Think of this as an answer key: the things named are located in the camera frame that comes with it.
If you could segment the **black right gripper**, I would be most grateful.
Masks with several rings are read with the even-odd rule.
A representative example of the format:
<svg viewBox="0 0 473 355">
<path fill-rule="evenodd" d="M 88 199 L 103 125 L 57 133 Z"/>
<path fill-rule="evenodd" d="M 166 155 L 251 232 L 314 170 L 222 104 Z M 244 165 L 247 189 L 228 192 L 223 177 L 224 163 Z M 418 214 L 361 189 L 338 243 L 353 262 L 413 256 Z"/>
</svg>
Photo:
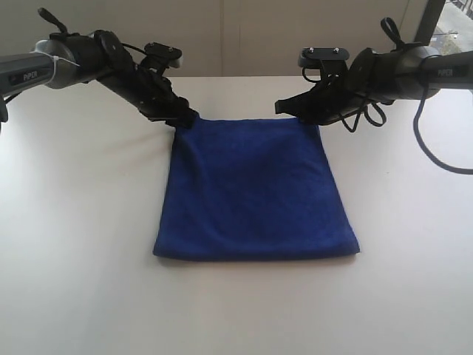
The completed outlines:
<svg viewBox="0 0 473 355">
<path fill-rule="evenodd" d="M 302 68 L 304 80 L 314 86 L 307 92 L 275 102 L 276 114 L 298 115 L 304 124 L 330 125 L 337 122 L 347 124 L 355 116 L 357 125 L 363 115 L 372 125 L 379 125 L 369 114 L 369 108 L 380 113 L 379 103 L 370 97 L 366 84 L 371 76 L 376 51 L 362 50 L 351 66 L 338 73 L 326 70 Z"/>
</svg>

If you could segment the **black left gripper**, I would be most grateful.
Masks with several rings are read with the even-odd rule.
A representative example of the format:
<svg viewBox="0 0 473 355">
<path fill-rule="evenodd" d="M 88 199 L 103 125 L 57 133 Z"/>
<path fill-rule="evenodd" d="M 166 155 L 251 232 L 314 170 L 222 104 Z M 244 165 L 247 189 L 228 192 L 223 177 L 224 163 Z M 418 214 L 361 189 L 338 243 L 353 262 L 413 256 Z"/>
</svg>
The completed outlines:
<svg viewBox="0 0 473 355">
<path fill-rule="evenodd" d="M 150 121 L 166 121 L 174 128 L 190 129 L 199 113 L 187 99 L 176 95 L 167 70 L 145 67 L 144 48 L 124 44 L 111 31 L 96 30 L 90 35 L 101 50 L 105 67 L 96 81 L 134 106 Z"/>
</svg>

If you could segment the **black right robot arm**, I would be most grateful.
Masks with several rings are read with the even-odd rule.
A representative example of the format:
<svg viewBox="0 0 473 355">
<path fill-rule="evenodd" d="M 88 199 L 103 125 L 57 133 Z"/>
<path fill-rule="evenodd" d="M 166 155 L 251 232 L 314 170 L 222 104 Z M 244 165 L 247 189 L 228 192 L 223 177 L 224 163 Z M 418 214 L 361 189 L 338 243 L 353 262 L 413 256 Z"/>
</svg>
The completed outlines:
<svg viewBox="0 0 473 355">
<path fill-rule="evenodd" d="M 338 47 L 302 49 L 298 65 L 304 71 L 319 71 L 320 79 L 307 92 L 276 101 L 276 113 L 326 126 L 363 114 L 369 105 L 422 100 L 441 89 L 472 88 L 471 52 L 441 55 L 433 47 L 413 43 L 389 53 L 366 48 L 352 64 L 347 63 L 349 57 Z"/>
</svg>

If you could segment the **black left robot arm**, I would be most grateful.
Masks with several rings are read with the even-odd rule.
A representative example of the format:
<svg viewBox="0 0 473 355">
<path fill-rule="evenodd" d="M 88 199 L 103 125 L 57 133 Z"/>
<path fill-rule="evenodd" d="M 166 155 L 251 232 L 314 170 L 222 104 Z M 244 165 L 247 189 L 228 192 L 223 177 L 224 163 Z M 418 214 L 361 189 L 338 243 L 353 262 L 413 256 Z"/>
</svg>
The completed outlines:
<svg viewBox="0 0 473 355">
<path fill-rule="evenodd" d="M 1 122 L 8 120 L 7 104 L 28 89 L 64 89 L 97 81 L 151 122 L 192 127 L 198 113 L 174 93 L 164 76 L 167 69 L 180 67 L 182 51 L 148 43 L 137 63 L 131 54 L 136 49 L 111 31 L 96 30 L 89 35 L 52 33 L 29 53 L 1 57 Z"/>
</svg>

